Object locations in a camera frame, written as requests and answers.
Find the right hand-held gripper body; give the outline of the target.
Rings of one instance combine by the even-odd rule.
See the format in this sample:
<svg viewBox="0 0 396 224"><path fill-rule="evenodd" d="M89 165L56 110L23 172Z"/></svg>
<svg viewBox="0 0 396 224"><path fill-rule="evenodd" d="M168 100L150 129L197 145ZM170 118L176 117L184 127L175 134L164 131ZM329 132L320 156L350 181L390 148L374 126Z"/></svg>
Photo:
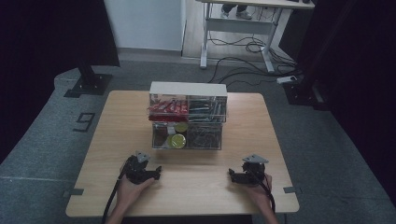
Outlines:
<svg viewBox="0 0 396 224"><path fill-rule="evenodd" d="M252 154L243 159L243 173L247 184L260 185L265 178L265 164L269 161L259 155Z"/></svg>

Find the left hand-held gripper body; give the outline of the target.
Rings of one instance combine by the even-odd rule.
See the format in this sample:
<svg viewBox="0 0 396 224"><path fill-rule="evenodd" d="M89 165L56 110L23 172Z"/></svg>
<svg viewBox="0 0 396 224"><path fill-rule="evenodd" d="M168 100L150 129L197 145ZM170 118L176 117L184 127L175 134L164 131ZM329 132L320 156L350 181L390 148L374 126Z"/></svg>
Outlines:
<svg viewBox="0 0 396 224"><path fill-rule="evenodd" d="M146 170L148 163L149 154L137 151L124 163L123 173L130 182L136 185L141 184L155 177L154 171Z"/></svg>

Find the clear acrylic drawer organizer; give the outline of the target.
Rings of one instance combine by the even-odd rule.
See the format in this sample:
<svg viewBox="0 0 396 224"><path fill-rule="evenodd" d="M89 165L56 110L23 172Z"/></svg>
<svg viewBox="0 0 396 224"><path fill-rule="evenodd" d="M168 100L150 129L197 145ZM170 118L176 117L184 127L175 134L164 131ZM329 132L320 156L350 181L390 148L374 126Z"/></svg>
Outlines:
<svg viewBox="0 0 396 224"><path fill-rule="evenodd" d="M221 100L226 103L228 100L228 92L226 86L223 84L209 84L209 83L189 83L189 82L164 82L164 81L153 81L150 85L149 89L149 101L148 101L148 115L149 115L149 107L155 104L158 104L162 101L168 100L186 100L189 105L189 101L192 100L200 100L200 99L208 99L208 100ZM186 122L190 128L192 125L221 125L222 123L217 122ZM153 147L153 126L161 125L166 126L168 131L168 136L173 134L178 134L175 130L175 125L178 122L175 121L151 121L152 123L152 147ZM187 131L184 133L180 133L187 137ZM194 149L187 148L187 139L186 146L183 148L170 148L167 144L165 148L154 148L154 149Z"/></svg>

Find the person's right hand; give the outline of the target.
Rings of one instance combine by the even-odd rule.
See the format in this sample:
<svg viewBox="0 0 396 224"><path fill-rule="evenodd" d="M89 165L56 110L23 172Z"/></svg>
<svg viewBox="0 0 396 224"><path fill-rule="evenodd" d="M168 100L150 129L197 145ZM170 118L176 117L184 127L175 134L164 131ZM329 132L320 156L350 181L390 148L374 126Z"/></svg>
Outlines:
<svg viewBox="0 0 396 224"><path fill-rule="evenodd" d="M271 211L272 205L267 192L261 186L246 186L244 190L253 203L262 211Z"/></svg>

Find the person's left hand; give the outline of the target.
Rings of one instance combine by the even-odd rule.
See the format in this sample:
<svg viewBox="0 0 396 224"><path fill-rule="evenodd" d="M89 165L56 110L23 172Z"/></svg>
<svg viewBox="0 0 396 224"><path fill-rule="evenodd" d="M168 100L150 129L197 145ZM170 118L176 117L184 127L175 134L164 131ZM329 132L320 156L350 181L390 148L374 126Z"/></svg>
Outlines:
<svg viewBox="0 0 396 224"><path fill-rule="evenodd" d="M150 178L141 184L132 183L126 175L120 181L117 192L117 206L129 208L139 198L140 194L154 183L154 179Z"/></svg>

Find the large yellow-green round tin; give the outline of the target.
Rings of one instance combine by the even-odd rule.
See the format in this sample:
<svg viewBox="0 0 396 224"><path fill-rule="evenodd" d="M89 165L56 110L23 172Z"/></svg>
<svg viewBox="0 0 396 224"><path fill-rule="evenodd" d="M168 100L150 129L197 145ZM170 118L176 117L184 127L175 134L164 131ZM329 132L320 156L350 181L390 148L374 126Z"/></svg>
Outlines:
<svg viewBox="0 0 396 224"><path fill-rule="evenodd" d="M167 144L170 148L183 148L186 146L186 138L183 134L173 134L167 137Z"/></svg>

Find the pile of dark metal clips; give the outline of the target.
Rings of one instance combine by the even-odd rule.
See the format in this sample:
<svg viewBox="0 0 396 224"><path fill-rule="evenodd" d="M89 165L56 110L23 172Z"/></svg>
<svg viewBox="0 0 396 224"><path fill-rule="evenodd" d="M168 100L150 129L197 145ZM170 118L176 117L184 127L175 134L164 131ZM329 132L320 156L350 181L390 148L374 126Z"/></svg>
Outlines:
<svg viewBox="0 0 396 224"><path fill-rule="evenodd" d="M221 125L192 125L187 130L187 148L221 149Z"/></svg>

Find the pile of red packets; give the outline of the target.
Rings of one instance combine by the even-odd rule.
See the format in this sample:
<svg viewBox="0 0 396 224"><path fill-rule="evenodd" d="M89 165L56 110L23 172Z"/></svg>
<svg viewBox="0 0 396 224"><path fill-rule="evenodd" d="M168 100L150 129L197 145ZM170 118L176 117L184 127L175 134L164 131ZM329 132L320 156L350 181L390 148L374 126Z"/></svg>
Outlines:
<svg viewBox="0 0 396 224"><path fill-rule="evenodd" d="M186 100L168 100L148 108L148 119L151 121L187 121L189 106Z"/></svg>

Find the pile of dark silver packets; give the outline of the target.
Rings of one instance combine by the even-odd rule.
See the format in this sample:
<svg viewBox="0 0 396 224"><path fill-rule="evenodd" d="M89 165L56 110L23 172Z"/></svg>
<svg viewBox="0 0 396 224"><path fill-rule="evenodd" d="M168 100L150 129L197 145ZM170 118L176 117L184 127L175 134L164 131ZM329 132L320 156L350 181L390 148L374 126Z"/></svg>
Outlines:
<svg viewBox="0 0 396 224"><path fill-rule="evenodd" d="M227 106L221 100L192 100L189 101L189 122L217 122L226 121Z"/></svg>

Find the dark stand base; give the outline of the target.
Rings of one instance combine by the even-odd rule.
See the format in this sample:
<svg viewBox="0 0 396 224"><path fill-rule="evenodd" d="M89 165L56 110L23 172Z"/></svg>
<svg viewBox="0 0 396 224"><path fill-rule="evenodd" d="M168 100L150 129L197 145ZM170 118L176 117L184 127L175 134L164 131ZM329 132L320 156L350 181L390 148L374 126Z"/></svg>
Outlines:
<svg viewBox="0 0 396 224"><path fill-rule="evenodd" d="M305 81L292 82L282 85L290 105L312 106L315 110L329 111L328 93L318 81L308 85Z"/></svg>

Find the black stand base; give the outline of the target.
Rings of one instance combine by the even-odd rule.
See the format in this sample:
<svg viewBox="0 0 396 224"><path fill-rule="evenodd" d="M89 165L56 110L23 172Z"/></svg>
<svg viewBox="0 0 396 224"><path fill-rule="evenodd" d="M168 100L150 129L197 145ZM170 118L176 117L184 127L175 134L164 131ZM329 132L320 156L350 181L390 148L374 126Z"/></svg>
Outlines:
<svg viewBox="0 0 396 224"><path fill-rule="evenodd" d="M82 94L103 95L112 79L108 74L95 74L92 67L84 61L78 62L80 78L72 89L64 94L67 98L79 98Z"/></svg>

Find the black curtain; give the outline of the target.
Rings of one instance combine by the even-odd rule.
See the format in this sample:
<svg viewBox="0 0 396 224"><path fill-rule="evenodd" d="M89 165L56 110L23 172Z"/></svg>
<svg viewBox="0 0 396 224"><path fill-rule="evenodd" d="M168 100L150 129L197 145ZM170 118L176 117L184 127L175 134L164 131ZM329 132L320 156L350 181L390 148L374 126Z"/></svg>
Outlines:
<svg viewBox="0 0 396 224"><path fill-rule="evenodd" d="M0 0L0 163L80 64L120 64L105 0Z"/></svg>
<svg viewBox="0 0 396 224"><path fill-rule="evenodd" d="M396 206L396 0L311 0L291 12L280 47L311 85Z"/></svg>

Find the white frame desk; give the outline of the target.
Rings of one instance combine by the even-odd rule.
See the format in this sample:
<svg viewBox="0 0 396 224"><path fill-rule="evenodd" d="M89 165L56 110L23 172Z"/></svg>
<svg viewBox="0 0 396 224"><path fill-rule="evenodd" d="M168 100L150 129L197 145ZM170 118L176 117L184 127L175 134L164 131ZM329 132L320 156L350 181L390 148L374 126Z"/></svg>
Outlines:
<svg viewBox="0 0 396 224"><path fill-rule="evenodd" d="M204 40L201 47L200 68L207 67L207 40L210 31L225 33L240 33L253 35L267 35L267 41L262 48L262 57L265 67L269 73L274 73L275 69L271 62L269 50L273 42L276 28L282 11L288 9L313 9L315 4L311 0L197 0L205 4L204 15ZM233 19L217 19L210 16L210 9L213 4L234 4L254 7L272 7L276 10L275 17L271 22L248 21Z"/></svg>

